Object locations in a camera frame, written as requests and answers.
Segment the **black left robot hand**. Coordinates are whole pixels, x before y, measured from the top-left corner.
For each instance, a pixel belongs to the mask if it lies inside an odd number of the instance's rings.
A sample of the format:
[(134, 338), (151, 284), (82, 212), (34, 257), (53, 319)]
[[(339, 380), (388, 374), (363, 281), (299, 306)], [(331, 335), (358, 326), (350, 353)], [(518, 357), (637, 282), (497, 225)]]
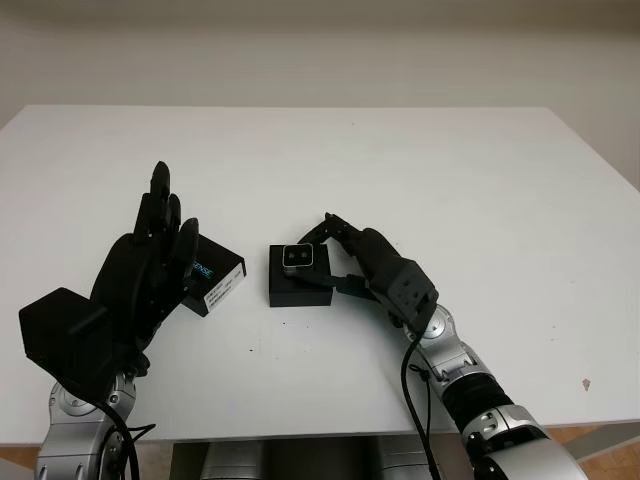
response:
[(198, 243), (199, 222), (182, 218), (179, 197), (170, 191), (169, 167), (160, 161), (141, 197), (133, 231), (111, 247), (90, 296), (113, 319), (121, 370), (147, 374), (144, 351), (186, 297)]

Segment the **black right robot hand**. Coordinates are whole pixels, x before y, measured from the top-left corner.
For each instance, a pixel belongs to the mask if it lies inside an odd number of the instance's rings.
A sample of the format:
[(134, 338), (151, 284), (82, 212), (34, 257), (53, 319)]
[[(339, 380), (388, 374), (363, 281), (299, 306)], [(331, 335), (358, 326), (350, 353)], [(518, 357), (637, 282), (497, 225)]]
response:
[(313, 278), (304, 274), (302, 279), (310, 280), (312, 284), (330, 286), (342, 294), (378, 301), (369, 289), (368, 282), (374, 277), (384, 259), (399, 255), (397, 250), (377, 230), (359, 230), (329, 212), (320, 224), (298, 241), (298, 244), (319, 245), (328, 239), (338, 242), (342, 249), (357, 261), (363, 276), (349, 274), (345, 277), (335, 277), (327, 274)]

